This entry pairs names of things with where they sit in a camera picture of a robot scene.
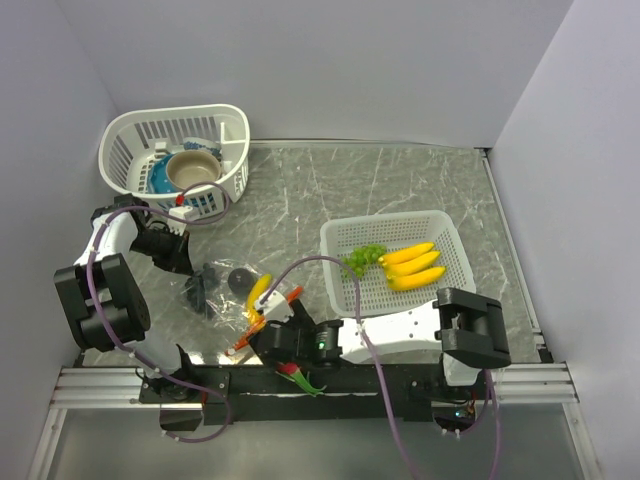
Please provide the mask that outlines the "red fake apple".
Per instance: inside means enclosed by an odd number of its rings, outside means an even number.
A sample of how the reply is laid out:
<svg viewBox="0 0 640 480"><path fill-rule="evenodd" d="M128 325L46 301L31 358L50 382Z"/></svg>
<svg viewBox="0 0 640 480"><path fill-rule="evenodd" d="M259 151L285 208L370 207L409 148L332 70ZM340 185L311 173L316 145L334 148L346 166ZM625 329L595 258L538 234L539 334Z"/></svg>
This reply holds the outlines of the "red fake apple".
<svg viewBox="0 0 640 480"><path fill-rule="evenodd" d="M309 376L295 363L282 363L276 367L276 373L286 380L296 384L304 393L316 397L323 395L325 386L316 388L311 385Z"/></svg>

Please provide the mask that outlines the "single yellow fake banana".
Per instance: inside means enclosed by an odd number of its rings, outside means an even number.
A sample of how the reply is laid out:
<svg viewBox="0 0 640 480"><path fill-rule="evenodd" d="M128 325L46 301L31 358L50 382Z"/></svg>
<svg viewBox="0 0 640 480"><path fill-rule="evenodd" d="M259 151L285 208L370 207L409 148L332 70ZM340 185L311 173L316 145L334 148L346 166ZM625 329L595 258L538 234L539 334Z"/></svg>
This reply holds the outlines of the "single yellow fake banana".
<svg viewBox="0 0 640 480"><path fill-rule="evenodd" d="M268 290L272 282L272 276L266 274L261 276L251 288L246 301L246 312L249 325L252 326L262 321L262 316L255 308L255 302Z"/></svg>

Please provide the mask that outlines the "clear zip top bag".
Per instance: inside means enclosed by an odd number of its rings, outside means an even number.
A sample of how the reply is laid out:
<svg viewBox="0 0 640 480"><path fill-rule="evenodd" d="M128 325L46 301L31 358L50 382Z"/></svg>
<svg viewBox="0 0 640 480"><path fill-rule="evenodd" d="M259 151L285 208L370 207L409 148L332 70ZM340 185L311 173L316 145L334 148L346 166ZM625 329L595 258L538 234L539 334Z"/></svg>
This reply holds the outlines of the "clear zip top bag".
<svg viewBox="0 0 640 480"><path fill-rule="evenodd" d="M248 296L234 295L228 287L227 277L233 269L245 268L255 275L257 281L265 274L265 271L255 265L231 259L213 260L205 263L214 267L220 281L219 287L209 295L209 299L213 301L216 315L212 320L207 320L203 315L195 313L184 296L183 287L182 295L185 305L203 322L207 330L212 331L211 337L205 340L205 346L212 348L213 358L221 364L242 363L252 356L246 342L252 327L249 325L246 312Z"/></svg>

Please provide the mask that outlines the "dark round fake fruit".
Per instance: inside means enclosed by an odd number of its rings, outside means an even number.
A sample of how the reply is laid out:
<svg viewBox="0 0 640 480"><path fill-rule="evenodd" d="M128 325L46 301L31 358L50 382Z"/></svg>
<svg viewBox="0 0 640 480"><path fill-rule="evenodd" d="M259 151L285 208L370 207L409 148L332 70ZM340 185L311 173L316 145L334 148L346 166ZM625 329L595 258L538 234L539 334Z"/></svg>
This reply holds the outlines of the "dark round fake fruit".
<svg viewBox="0 0 640 480"><path fill-rule="evenodd" d="M245 268L236 268L229 273L227 284L234 295L247 297L256 284L256 277Z"/></svg>

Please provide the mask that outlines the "green fake grapes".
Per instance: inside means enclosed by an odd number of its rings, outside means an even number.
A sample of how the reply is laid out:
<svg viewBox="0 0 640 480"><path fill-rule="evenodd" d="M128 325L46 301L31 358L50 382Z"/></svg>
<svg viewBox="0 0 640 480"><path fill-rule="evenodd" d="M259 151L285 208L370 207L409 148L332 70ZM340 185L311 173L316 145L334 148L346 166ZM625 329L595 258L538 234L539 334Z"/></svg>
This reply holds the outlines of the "green fake grapes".
<svg viewBox="0 0 640 480"><path fill-rule="evenodd" d="M369 244L355 248L349 255L345 256L342 261L356 275L362 278L367 270L378 262L378 259L387 253L385 246L380 244Z"/></svg>

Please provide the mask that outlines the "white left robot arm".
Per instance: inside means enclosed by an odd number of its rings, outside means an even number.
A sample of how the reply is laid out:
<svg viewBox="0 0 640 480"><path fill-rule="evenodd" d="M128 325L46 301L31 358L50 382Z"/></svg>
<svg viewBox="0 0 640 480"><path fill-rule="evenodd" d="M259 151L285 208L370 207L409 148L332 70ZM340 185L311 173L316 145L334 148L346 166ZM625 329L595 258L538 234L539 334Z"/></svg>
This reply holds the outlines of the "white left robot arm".
<svg viewBox="0 0 640 480"><path fill-rule="evenodd" d="M197 394L199 378L184 349L151 329L147 303L126 255L141 253L163 271L191 275L189 233L164 222L155 227L147 208L126 194L96 209L86 249L72 266L55 272L54 285L81 349L127 354L156 395L185 402Z"/></svg>

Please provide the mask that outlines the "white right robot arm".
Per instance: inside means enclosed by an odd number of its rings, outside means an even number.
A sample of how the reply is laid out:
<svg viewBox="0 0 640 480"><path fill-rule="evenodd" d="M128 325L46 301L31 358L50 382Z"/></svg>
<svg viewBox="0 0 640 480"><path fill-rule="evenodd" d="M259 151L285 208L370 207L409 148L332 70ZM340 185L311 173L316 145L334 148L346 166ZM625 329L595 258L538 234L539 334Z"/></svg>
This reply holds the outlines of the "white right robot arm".
<svg viewBox="0 0 640 480"><path fill-rule="evenodd" d="M456 288L437 291L436 299L408 310L356 320L314 322L299 301L256 302L266 321L249 337L261 362L272 367L338 369L383 355L418 351L440 354L439 390L460 398L482 370L511 365L502 305Z"/></svg>

